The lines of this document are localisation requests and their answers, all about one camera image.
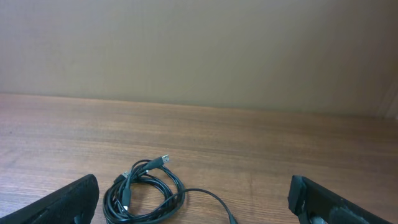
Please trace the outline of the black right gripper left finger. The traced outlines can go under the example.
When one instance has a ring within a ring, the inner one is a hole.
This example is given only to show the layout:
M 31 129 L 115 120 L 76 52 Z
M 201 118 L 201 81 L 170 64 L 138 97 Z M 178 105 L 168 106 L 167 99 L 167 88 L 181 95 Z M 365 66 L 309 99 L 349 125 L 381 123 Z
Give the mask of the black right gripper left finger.
M 88 174 L 1 218 L 1 224 L 90 224 L 99 200 L 96 177 Z

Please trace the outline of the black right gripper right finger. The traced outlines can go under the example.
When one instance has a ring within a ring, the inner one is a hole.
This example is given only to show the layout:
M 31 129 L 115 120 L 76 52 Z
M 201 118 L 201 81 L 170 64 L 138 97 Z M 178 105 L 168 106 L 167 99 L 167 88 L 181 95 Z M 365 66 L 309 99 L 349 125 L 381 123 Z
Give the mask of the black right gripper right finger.
M 391 224 L 301 175 L 292 177 L 288 203 L 300 223 Z

